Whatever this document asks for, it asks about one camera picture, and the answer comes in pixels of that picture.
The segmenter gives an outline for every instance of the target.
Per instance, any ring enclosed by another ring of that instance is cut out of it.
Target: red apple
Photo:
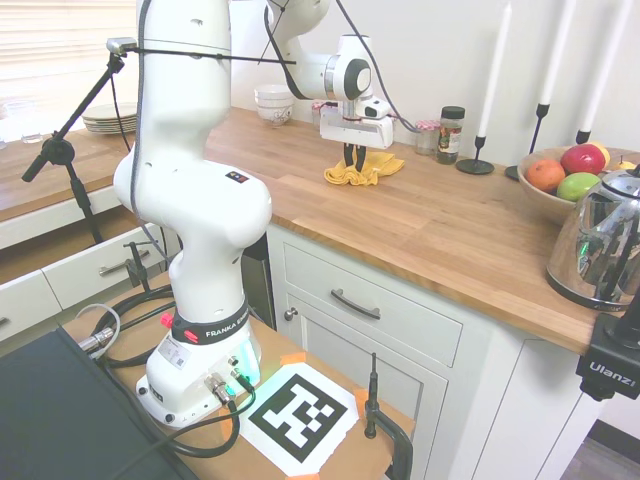
[[[560,163],[569,173],[586,172],[597,175],[607,165],[607,159],[598,147],[585,143],[564,152]]]

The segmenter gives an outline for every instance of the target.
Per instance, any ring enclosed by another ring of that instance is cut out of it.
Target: orange
[[[546,193],[553,192],[564,180],[564,168],[553,158],[543,158],[531,165],[525,178],[539,190]]]

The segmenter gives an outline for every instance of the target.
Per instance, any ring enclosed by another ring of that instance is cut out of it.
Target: floor
[[[561,480],[638,480],[640,465],[587,438]]]

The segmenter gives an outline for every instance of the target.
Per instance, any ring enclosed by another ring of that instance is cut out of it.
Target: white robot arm
[[[366,146],[385,148],[392,141],[388,105],[371,94],[359,39],[343,37],[333,56],[300,47],[297,36],[314,28],[328,5],[289,1],[273,35],[278,55],[296,61],[285,70],[287,81],[299,98],[342,102],[341,114],[323,115],[325,138],[362,146],[359,153]],[[114,175],[125,206],[171,228],[184,243],[169,268],[173,324],[136,387],[148,392],[139,399],[154,418],[181,428],[220,407],[212,384],[242,391],[234,369],[253,385],[260,381],[240,257],[264,234],[271,197],[259,179],[225,165],[224,158],[205,159],[209,132],[230,109],[230,61],[197,54],[229,55],[228,0],[138,0],[138,7],[141,49],[194,53],[140,54],[136,145]]]
[[[289,0],[285,4],[281,8],[268,0],[273,18],[269,22],[265,10],[265,27],[278,58],[296,62],[282,64],[289,89],[299,99],[340,102],[338,111],[323,109],[322,137],[363,148],[388,148],[393,143],[393,123],[387,116],[391,107],[373,95],[371,66],[360,39],[343,35],[335,55],[305,52],[298,37],[320,23],[330,0]],[[364,40],[371,48],[371,39]]]

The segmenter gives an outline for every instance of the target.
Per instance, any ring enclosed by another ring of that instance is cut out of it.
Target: white bowl
[[[293,106],[294,100],[291,98],[284,98],[282,100],[269,100],[264,98],[256,97],[256,105],[263,108],[282,108],[282,107],[291,107]]]
[[[274,127],[279,127],[291,118],[293,105],[286,107],[258,107],[258,116]]]
[[[293,94],[286,85],[260,85],[255,89],[256,100],[286,100],[293,99]]]

